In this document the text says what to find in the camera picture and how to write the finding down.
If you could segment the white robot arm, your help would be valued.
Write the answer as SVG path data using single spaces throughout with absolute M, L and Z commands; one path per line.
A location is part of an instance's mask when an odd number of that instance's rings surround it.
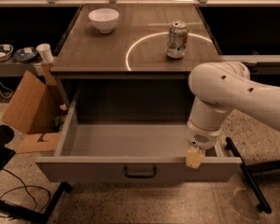
M 201 165 L 234 109 L 280 132 L 280 87 L 251 80 L 243 63 L 202 63 L 190 72 L 189 89 L 195 99 L 186 131 L 188 167 Z

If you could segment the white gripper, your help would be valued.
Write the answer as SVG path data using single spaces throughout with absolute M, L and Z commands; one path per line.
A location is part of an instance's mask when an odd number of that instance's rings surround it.
M 206 131 L 198 128 L 189 120 L 187 122 L 186 138 L 191 146 L 187 149 L 186 165 L 197 169 L 205 158 L 204 150 L 212 148 L 216 144 L 219 135 L 220 130 Z

